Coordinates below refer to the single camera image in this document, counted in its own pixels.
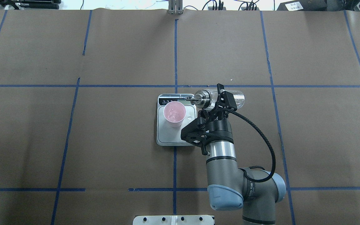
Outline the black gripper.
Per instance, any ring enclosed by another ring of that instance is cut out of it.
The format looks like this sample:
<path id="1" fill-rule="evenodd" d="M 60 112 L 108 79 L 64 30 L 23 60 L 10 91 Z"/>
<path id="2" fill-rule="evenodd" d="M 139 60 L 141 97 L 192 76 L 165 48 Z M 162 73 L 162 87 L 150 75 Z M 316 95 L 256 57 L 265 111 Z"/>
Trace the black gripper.
<path id="1" fill-rule="evenodd" d="M 234 98 L 234 94 L 237 91 L 224 89 L 224 85 L 217 83 L 217 100 L 216 108 L 229 109 L 230 111 L 237 111 L 237 104 Z M 206 137 L 204 138 L 204 144 L 210 144 L 213 142 L 230 142 L 233 143 L 232 127 L 228 120 L 228 112 L 224 110 L 212 110 L 210 112 L 204 111 L 205 116 L 205 131 Z"/>

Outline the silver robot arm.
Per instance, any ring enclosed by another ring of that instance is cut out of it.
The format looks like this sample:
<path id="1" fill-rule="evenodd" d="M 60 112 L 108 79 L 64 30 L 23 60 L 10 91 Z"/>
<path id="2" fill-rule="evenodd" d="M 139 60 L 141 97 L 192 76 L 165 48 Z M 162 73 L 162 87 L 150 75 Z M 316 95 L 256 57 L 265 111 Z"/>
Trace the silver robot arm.
<path id="1" fill-rule="evenodd" d="M 217 84 L 215 106 L 207 113 L 206 142 L 202 149 L 206 154 L 210 206 L 216 211 L 241 208 L 243 225 L 274 225 L 275 204 L 285 195 L 285 183 L 275 172 L 276 157 L 270 141 L 237 108 L 234 95 L 224 85 Z M 238 166 L 229 114 L 247 122 L 262 137 L 271 154 L 270 172 Z"/>

